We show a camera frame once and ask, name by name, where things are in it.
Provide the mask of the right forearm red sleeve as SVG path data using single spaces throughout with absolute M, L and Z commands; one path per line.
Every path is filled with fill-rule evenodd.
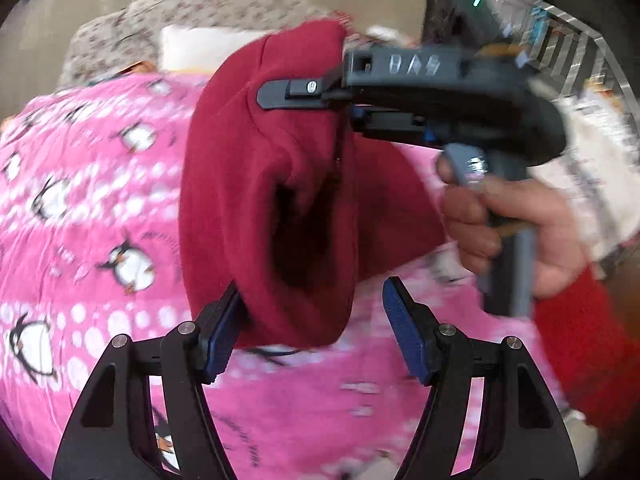
M 616 318 L 592 271 L 538 300 L 535 324 L 570 406 L 606 432 L 631 422 L 639 411 L 639 341 Z

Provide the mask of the person's right hand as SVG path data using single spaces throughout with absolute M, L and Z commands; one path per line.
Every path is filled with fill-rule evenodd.
M 484 177 L 472 188 L 457 184 L 454 170 L 442 156 L 436 171 L 446 184 L 442 220 L 458 245 L 465 269 L 483 274 L 501 254 L 506 241 L 532 231 L 536 235 L 532 294 L 550 298 L 572 284 L 588 264 L 588 250 L 564 197 L 529 179 L 506 181 Z

